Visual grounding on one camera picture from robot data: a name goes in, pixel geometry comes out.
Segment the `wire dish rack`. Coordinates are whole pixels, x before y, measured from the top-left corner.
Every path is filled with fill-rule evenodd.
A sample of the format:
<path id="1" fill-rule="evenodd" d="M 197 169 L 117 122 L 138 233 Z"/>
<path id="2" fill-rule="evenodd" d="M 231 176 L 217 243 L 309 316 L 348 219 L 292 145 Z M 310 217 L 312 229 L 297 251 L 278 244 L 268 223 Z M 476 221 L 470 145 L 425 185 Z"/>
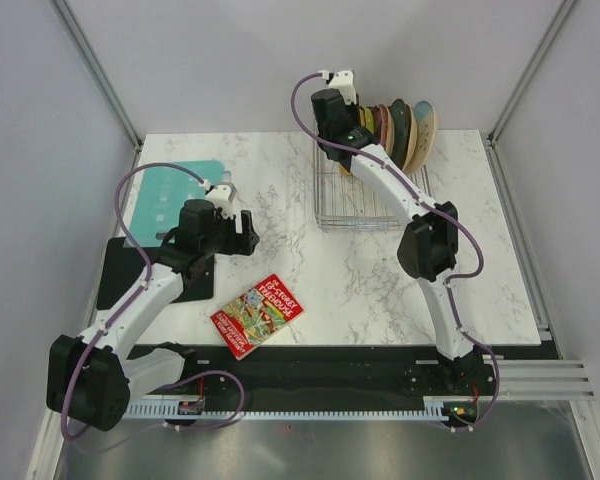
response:
<path id="1" fill-rule="evenodd" d="M 324 230 L 381 231 L 404 229 L 416 215 L 428 213 L 435 200 L 393 164 L 378 144 L 351 157 L 351 171 L 314 148 L 314 212 Z"/>

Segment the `green polka dot plate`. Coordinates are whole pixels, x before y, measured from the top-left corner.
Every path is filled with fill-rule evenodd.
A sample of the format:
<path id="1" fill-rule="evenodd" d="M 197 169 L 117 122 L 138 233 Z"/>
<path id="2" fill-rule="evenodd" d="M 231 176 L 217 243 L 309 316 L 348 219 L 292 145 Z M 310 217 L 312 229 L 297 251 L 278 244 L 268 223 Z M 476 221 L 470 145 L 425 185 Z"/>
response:
<path id="1" fill-rule="evenodd" d="M 366 127 L 374 134 L 377 133 L 381 119 L 379 117 L 378 109 L 376 106 L 368 108 L 369 113 L 366 119 Z"/>

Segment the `pink polka dot plate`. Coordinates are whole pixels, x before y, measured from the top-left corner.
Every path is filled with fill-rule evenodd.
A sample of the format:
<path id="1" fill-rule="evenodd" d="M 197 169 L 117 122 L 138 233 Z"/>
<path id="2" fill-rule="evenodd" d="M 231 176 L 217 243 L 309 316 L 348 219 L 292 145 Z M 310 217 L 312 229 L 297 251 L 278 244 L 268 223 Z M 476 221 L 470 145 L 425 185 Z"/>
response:
<path id="1" fill-rule="evenodd" d="M 379 143 L 385 147 L 388 138 L 388 107 L 384 104 L 376 105 L 371 108 L 371 112 L 374 120 L 374 133 Z"/>

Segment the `orange polka dot plate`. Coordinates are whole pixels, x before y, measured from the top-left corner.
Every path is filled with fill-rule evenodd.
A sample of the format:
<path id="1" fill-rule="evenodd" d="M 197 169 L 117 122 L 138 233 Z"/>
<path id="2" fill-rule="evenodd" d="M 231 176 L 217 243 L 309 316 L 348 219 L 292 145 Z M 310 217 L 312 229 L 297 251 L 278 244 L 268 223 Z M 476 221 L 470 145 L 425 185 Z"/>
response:
<path id="1" fill-rule="evenodd" d="M 366 119 L 369 113 L 367 107 L 346 105 L 345 113 L 337 140 L 344 147 L 339 161 L 341 173 L 349 175 L 351 159 L 358 155 L 365 146 L 375 141 L 375 134 L 366 127 Z"/>

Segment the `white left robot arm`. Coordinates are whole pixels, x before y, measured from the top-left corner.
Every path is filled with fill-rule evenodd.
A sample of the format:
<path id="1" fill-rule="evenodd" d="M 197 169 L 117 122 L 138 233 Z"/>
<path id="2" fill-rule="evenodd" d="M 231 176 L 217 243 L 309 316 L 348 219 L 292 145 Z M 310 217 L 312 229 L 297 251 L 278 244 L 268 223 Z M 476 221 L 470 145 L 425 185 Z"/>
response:
<path id="1" fill-rule="evenodd" d="M 129 404 L 157 390 L 188 393 L 199 382 L 192 350 L 165 342 L 130 358 L 157 316 L 204 275 L 215 255 L 250 256 L 259 242 L 252 214 L 227 216 L 209 200 L 188 200 L 176 227 L 104 320 L 76 337 L 59 336 L 49 351 L 46 405 L 100 431 L 122 419 Z"/>

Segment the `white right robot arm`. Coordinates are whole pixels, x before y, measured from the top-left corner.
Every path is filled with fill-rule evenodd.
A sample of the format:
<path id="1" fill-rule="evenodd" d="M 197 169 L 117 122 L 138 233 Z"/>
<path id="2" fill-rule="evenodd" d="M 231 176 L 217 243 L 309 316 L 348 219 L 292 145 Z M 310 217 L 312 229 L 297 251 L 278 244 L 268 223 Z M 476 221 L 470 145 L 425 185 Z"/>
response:
<path id="1" fill-rule="evenodd" d="M 369 186 L 404 227 L 397 258 L 424 295 L 442 364 L 439 384 L 449 393 L 463 392 L 473 383 L 473 369 L 482 359 L 477 342 L 461 325 L 450 284 L 461 277 L 456 272 L 461 225 L 455 206 L 437 203 L 415 187 L 374 134 L 355 123 L 338 90 L 320 90 L 311 96 L 311 103 L 316 141 L 327 158 Z"/>

